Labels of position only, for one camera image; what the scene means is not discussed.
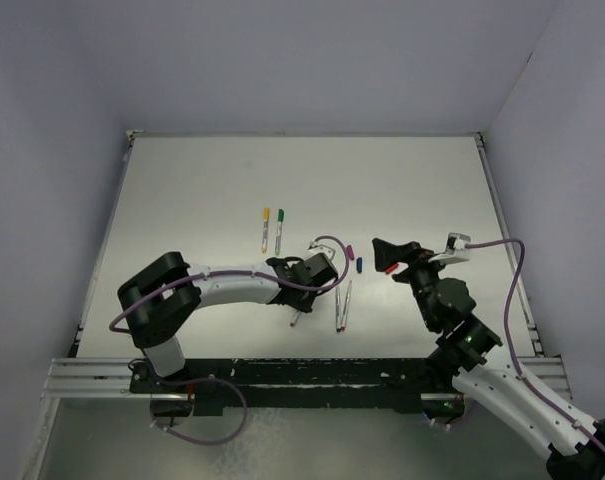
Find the purple pen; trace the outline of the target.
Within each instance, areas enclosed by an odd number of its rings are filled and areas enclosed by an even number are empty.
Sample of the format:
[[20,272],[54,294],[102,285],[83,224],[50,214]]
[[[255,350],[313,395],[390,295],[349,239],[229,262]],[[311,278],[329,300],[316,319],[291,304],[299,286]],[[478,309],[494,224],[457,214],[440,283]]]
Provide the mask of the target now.
[[300,319],[300,318],[301,318],[301,316],[302,316],[302,313],[303,313],[303,312],[298,311],[298,312],[296,312],[296,313],[294,314],[293,318],[291,319],[291,321],[290,321],[290,323],[289,323],[289,326],[290,326],[290,327],[292,327],[292,328],[293,328],[293,327],[295,327],[295,326],[297,325],[297,323],[298,323],[299,319]]

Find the green pen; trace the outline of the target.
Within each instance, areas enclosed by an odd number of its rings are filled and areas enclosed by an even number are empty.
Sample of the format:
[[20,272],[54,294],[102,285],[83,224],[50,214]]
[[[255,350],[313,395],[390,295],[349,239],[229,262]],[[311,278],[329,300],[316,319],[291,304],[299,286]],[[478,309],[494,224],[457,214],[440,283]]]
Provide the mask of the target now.
[[284,223],[284,220],[283,220],[283,222],[278,222],[278,214],[277,214],[276,238],[275,238],[275,248],[274,248],[274,253],[276,256],[279,256],[281,254],[283,223]]

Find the yellow pen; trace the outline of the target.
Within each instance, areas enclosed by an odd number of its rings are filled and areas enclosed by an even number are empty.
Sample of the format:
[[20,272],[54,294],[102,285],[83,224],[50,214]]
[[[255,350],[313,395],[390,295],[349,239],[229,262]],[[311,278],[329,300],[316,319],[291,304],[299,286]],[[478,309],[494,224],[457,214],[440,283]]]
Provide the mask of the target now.
[[268,220],[263,219],[262,217],[262,238],[261,238],[261,252],[267,253],[268,251],[268,239],[269,239],[269,226],[270,226],[270,218]]

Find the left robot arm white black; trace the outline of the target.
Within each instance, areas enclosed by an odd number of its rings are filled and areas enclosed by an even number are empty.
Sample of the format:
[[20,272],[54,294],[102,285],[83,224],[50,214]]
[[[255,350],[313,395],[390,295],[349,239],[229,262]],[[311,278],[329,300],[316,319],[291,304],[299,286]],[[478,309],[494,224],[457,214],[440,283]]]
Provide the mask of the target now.
[[166,392],[176,392],[188,378],[177,332],[196,310],[254,303],[309,313],[315,298],[338,279],[338,271],[323,252],[211,268],[190,266],[174,251],[121,285],[117,297],[134,346],[153,367],[153,381]]

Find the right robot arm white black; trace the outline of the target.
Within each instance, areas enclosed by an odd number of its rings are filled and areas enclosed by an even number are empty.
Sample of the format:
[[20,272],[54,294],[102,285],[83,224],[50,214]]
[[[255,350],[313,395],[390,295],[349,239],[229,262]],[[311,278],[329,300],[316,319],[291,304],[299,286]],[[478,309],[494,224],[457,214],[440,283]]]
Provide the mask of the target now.
[[603,478],[605,418],[595,419],[548,387],[518,359],[509,329],[498,335],[475,315],[466,283],[441,277],[446,266],[467,261],[478,244],[450,234],[441,253],[417,242],[375,238],[372,245],[377,271],[404,265],[392,278],[410,286],[425,326],[438,336],[428,383],[438,391],[454,388],[490,411],[544,459],[552,478]]

